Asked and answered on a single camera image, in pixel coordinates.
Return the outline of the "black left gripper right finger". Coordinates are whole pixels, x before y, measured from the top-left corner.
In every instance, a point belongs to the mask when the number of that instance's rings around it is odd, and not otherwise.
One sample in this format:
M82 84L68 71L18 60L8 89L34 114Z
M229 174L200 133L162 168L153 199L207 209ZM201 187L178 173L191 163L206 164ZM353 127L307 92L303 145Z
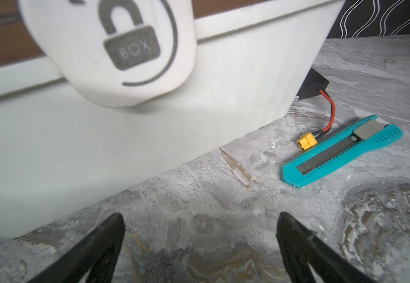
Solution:
M287 212L279 215L276 238L283 264L293 283L314 283L316 280L311 270L315 270L325 283L374 282Z

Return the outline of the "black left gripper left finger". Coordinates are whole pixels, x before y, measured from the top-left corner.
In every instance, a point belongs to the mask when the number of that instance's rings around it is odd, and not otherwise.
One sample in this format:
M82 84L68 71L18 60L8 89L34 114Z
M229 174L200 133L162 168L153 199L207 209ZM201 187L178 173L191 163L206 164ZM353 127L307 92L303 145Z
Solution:
M121 251L125 224L113 213L31 283L110 283Z

